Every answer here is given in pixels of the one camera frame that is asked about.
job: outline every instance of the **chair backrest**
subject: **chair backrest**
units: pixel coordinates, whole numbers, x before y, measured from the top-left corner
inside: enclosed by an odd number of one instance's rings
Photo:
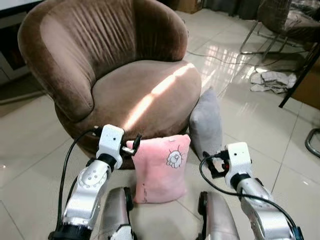
[[[18,34],[31,72],[74,122],[94,108],[91,88],[105,74],[142,59],[181,60],[187,38],[183,21],[155,0],[47,0]]]
[[[257,20],[268,29],[281,33],[288,18],[292,0],[261,0]]]

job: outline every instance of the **white tile floor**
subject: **white tile floor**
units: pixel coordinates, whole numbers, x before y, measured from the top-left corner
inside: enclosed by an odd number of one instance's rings
[[[178,14],[189,29],[189,51],[233,63],[255,63],[259,59],[239,55],[250,21],[207,9],[193,15]],[[265,42],[264,38],[253,35],[247,47],[257,50]],[[222,63],[189,53],[185,59],[201,73],[203,91],[212,86],[218,93],[224,144],[247,142],[254,174],[302,227],[305,239],[320,239],[320,159],[304,146],[308,132],[319,127],[320,111],[294,99],[280,109],[281,96],[250,92],[250,66]],[[62,164],[72,140],[60,125],[54,103],[47,96],[0,118],[0,132],[0,165],[6,166],[0,169],[1,239],[45,240],[55,226]],[[315,140],[314,145],[320,147],[320,142]],[[66,188],[86,162],[87,158],[77,148],[68,167]],[[190,150],[186,167],[188,193],[184,197],[167,204],[135,207],[130,216],[140,239],[197,237],[202,224],[197,213],[198,197],[201,191],[212,190],[201,179],[198,164]],[[222,179],[216,183],[226,188]],[[108,189],[133,188],[134,184],[134,171],[116,171]],[[225,198],[241,239],[253,240],[249,221],[237,198]]]

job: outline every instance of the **black wire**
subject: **black wire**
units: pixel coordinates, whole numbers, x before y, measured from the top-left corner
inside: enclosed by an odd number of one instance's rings
[[[70,154],[74,148],[74,146],[76,145],[76,143],[86,134],[88,133],[93,133],[95,131],[95,129],[89,129],[84,131],[83,133],[80,134],[80,136],[78,136],[73,143],[71,144],[65,159],[64,159],[64,165],[63,165],[63,170],[62,170],[62,175],[61,175],[61,181],[60,181],[60,189],[59,189],[59,198],[58,198],[58,214],[57,214],[57,220],[56,220],[56,226],[55,226],[55,230],[57,231],[61,221],[62,221],[62,198],[63,198],[63,191],[64,191],[64,184],[65,184],[65,177],[66,177],[66,170],[67,170],[67,165],[68,165],[68,161],[69,161],[69,157]]]
[[[297,227],[294,220],[290,217],[290,215],[282,208],[280,207],[278,204],[274,203],[273,201],[270,201],[268,199],[265,199],[265,198],[262,198],[262,197],[259,197],[259,196],[255,196],[255,195],[250,195],[250,194],[242,194],[242,193],[237,193],[237,192],[229,192],[229,191],[225,191],[221,188],[219,188],[218,186],[214,185],[205,175],[204,175],[204,172],[202,170],[202,167],[204,165],[204,163],[209,160],[209,159],[212,159],[212,158],[217,158],[217,154],[216,155],[211,155],[211,156],[207,156],[205,157],[200,165],[199,165],[199,171],[200,171],[200,174],[201,176],[203,177],[203,179],[211,186],[213,187],[214,189],[218,190],[219,192],[223,193],[223,194],[227,194],[227,195],[231,195],[231,196],[237,196],[237,197],[240,197],[240,198],[250,198],[250,199],[256,199],[256,200],[260,200],[260,201],[263,201],[267,204],[270,204],[272,206],[274,206],[276,209],[278,209],[280,212],[282,212],[285,217],[287,218],[287,220],[290,222],[291,226],[292,227]]]
[[[68,197],[66,198],[65,206],[67,206],[67,204],[68,204],[68,202],[69,202],[69,200],[71,198],[71,195],[72,195],[72,192],[73,192],[73,190],[75,188],[77,180],[78,180],[78,177],[76,176],[75,179],[73,180],[73,183],[72,183],[71,187],[70,187]]]
[[[306,52],[310,52],[310,51],[307,51],[307,50],[304,50],[304,51],[296,51],[296,52],[290,52],[290,53],[287,53],[286,55],[280,57],[279,59],[273,61],[273,62],[270,62],[270,63],[267,63],[267,64],[262,64],[262,65],[255,65],[255,64],[251,64],[251,63],[245,63],[245,62],[228,62],[228,61],[224,61],[216,56],[212,56],[212,55],[206,55],[206,54],[199,54],[199,53],[195,53],[195,52],[191,52],[191,51],[186,51],[187,53],[191,54],[191,55],[196,55],[196,56],[199,56],[199,57],[208,57],[208,58],[213,58],[213,59],[217,59],[219,60],[220,62],[224,63],[224,64],[230,64],[230,65],[248,65],[248,66],[252,66],[252,67],[266,67],[266,66],[270,66],[272,64],[275,64],[279,61],[281,61],[282,59],[285,59],[286,57],[288,57],[289,55],[293,55],[293,54],[302,54],[302,53],[306,53]]]

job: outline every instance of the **round chair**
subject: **round chair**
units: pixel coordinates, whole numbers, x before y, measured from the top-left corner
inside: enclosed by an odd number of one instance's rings
[[[182,60],[187,42],[183,21],[155,0],[47,0],[18,34],[27,66],[71,137],[112,124],[124,129],[124,141],[188,127],[201,77]],[[98,141],[88,134],[78,145],[94,157]]]

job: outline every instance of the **robot leg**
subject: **robot leg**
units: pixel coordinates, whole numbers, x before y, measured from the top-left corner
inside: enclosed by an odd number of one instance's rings
[[[130,188],[112,189],[104,204],[98,240],[136,240],[129,218],[133,208]]]
[[[203,228],[197,240],[240,240],[234,218],[220,194],[201,192],[198,212],[203,217]]]

